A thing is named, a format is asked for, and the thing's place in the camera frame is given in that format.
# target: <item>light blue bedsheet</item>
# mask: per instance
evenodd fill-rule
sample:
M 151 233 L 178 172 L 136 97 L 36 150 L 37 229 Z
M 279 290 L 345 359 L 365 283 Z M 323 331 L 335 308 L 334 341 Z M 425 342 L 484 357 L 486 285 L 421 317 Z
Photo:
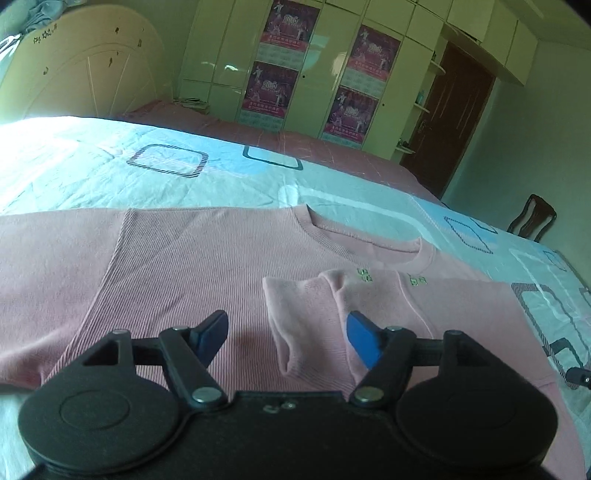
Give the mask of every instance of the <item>light blue bedsheet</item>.
M 561 338 L 570 342 L 571 349 L 551 358 L 556 370 L 591 364 L 591 294 L 556 253 L 409 194 L 259 148 L 100 119 L 29 119 L 1 127 L 0 145 L 3 214 L 307 203 L 375 235 L 422 236 L 511 283 L 540 342 L 546 348 Z M 589 467 L 591 392 L 560 386 Z M 17 469 L 5 468 L 5 477 L 18 477 Z

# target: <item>headboard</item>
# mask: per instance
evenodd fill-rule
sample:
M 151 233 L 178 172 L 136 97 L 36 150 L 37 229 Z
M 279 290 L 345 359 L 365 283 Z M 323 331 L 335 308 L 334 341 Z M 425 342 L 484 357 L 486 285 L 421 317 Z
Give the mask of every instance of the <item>headboard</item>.
M 0 85 L 0 124 L 110 118 L 158 98 L 171 100 L 172 79 L 155 28 L 126 7 L 80 7 L 21 41 Z

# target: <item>ceiling cabinet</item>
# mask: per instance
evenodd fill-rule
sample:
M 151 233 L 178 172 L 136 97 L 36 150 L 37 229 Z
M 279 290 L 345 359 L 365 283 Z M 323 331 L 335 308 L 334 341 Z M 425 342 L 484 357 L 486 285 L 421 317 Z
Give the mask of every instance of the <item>ceiling cabinet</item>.
M 326 3 L 361 15 L 367 0 L 326 0 Z
M 447 22 L 475 40 L 484 41 L 494 6 L 495 0 L 453 0 Z
M 538 40 L 529 28 L 521 21 L 517 22 L 515 36 L 511 44 L 511 50 L 505 63 L 505 68 L 509 70 L 515 78 L 523 85 L 530 75 L 531 65 L 534 62 L 535 49 L 538 46 Z
M 442 28 L 443 20 L 441 18 L 417 5 L 408 26 L 407 37 L 418 41 L 431 50 L 435 50 Z
M 502 65 L 509 56 L 516 27 L 517 16 L 503 3 L 495 2 L 491 21 L 481 46 Z
M 414 3 L 407 0 L 371 0 L 365 18 L 404 35 L 414 8 Z
M 418 0 L 418 4 L 446 20 L 452 0 Z

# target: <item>bed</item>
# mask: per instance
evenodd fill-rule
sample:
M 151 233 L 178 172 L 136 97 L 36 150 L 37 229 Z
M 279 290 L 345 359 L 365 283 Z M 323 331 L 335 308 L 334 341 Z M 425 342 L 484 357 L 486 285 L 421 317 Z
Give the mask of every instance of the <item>bed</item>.
M 401 167 L 387 173 L 369 158 L 368 168 L 359 169 L 343 147 L 285 132 L 265 135 L 171 105 L 158 35 L 128 9 L 80 8 L 48 30 L 52 35 L 41 41 L 35 32 L 24 39 L 0 87 L 2 214 L 306 203 L 375 235 L 422 236 L 510 283 L 543 347 L 551 351 L 559 339 L 571 345 L 550 356 L 557 372 L 591 364 L 591 293 L 552 250 L 445 208 Z M 93 32 L 88 42 L 72 42 L 85 30 Z M 53 40 L 63 54 L 50 47 Z M 120 56 L 126 60 L 115 74 L 105 75 Z M 35 78 L 17 89 L 21 72 L 29 71 Z M 69 95 L 72 75 L 77 90 Z M 75 116 L 44 118 L 50 115 Z M 566 381 L 560 389 L 588 467 L 591 392 Z M 24 398 L 13 390 L 0 398 L 2 479 L 19 478 L 31 466 L 16 427 Z

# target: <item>pink bed sheet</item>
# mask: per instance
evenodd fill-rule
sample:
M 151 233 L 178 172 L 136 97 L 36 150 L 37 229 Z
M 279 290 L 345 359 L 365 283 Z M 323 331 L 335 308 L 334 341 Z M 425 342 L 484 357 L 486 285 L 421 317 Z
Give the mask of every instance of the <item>pink bed sheet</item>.
M 443 205 L 417 181 L 412 173 L 395 162 L 296 132 L 266 132 L 235 122 L 219 120 L 211 115 L 203 115 L 189 108 L 160 100 L 126 113 L 118 120 L 169 128 L 264 148 L 380 183 L 429 202 Z

